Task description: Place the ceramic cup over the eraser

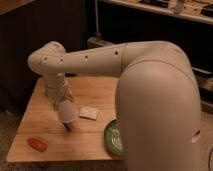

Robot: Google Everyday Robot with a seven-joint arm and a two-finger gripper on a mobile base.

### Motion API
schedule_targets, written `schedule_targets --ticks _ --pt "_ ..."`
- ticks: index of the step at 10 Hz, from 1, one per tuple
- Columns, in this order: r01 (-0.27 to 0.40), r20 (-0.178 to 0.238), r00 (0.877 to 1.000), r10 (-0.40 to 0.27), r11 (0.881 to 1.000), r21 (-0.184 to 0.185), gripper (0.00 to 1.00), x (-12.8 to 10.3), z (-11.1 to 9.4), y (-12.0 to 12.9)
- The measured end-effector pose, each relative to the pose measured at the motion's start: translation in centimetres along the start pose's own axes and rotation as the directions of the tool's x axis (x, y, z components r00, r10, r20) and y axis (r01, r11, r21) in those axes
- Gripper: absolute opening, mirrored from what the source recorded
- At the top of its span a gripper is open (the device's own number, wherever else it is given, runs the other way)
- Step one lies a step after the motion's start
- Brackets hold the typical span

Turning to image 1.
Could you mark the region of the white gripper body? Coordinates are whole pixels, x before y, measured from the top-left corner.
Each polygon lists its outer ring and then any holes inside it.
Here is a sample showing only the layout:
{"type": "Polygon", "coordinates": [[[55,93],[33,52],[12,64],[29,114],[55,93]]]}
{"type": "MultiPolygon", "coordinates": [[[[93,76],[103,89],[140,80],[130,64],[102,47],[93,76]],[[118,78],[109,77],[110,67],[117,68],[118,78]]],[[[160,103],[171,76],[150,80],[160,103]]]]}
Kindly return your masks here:
{"type": "Polygon", "coordinates": [[[48,75],[44,77],[45,95],[52,101],[55,110],[61,102],[69,100],[74,101],[69,84],[63,73],[48,75]]]}

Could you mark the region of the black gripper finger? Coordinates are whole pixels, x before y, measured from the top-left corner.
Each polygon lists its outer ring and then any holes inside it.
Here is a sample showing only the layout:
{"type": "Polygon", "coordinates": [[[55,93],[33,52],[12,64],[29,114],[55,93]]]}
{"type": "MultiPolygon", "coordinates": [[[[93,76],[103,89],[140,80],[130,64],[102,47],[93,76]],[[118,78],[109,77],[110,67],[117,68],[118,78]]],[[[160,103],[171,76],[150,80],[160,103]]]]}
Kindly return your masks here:
{"type": "Polygon", "coordinates": [[[66,128],[67,131],[71,131],[67,124],[63,123],[63,125],[64,125],[64,127],[66,128]]]}

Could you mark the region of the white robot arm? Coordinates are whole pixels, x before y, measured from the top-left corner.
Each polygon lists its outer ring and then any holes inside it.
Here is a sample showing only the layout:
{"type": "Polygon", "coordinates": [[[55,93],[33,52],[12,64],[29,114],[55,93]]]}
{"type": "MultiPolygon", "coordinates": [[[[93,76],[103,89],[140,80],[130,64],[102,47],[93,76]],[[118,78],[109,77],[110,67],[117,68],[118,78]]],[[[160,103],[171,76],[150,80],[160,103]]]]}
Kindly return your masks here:
{"type": "Polygon", "coordinates": [[[114,44],[68,53],[52,41],[28,57],[59,120],[77,114],[65,75],[118,79],[115,113],[128,171],[199,171],[201,100],[185,52],[168,41],[114,44]]]}

